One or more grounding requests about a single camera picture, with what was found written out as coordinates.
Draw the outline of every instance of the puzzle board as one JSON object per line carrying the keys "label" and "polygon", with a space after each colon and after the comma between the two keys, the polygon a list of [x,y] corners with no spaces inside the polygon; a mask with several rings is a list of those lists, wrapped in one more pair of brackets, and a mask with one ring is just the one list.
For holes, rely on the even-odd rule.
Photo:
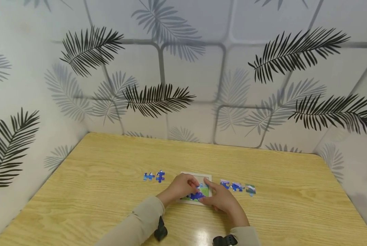
{"label": "puzzle board", "polygon": [[204,178],[207,178],[209,179],[209,181],[212,181],[212,176],[209,174],[197,174],[197,173],[188,173],[188,172],[181,172],[181,173],[193,175],[200,184],[200,186],[198,187],[200,192],[196,194],[190,194],[189,196],[183,197],[179,199],[178,202],[204,206],[204,204],[199,202],[199,199],[201,197],[212,196],[212,192],[209,190],[209,187],[204,183]]}

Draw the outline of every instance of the sleeve cuff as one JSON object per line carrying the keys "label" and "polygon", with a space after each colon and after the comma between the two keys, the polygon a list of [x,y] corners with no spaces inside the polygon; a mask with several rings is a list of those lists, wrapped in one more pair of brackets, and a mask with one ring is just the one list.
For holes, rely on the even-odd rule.
{"label": "sleeve cuff", "polygon": [[261,246],[256,229],[252,226],[234,227],[230,230],[239,246]]}

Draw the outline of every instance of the black wristband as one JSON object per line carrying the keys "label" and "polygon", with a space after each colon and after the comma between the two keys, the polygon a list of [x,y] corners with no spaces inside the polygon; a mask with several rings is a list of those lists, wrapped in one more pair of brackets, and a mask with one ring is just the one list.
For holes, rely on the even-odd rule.
{"label": "black wristband", "polygon": [[163,219],[159,218],[159,224],[157,230],[153,233],[157,241],[162,241],[163,238],[167,236],[167,228],[164,226]]}
{"label": "black wristband", "polygon": [[237,239],[233,235],[227,235],[225,237],[217,236],[213,240],[214,246],[232,246],[238,244]]}

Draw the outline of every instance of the wood grain surface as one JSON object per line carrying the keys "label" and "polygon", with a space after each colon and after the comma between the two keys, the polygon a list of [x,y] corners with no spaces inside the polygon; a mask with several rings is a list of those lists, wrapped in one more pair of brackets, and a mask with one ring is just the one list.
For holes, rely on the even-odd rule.
{"label": "wood grain surface", "polygon": [[[162,183],[142,180],[160,169]],[[181,171],[255,185],[253,197],[233,194],[263,246],[367,246],[367,226],[316,155],[97,133],[74,148],[0,246],[93,245]],[[144,245],[212,245],[230,229],[222,212],[190,204],[168,207],[164,220],[168,236]]]}

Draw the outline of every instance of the wallpaper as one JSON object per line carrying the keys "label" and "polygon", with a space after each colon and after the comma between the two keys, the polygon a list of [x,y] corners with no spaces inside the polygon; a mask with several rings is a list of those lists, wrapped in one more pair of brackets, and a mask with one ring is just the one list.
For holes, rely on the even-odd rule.
{"label": "wallpaper", "polygon": [[315,153],[367,223],[367,0],[0,0],[0,233],[87,132]]}

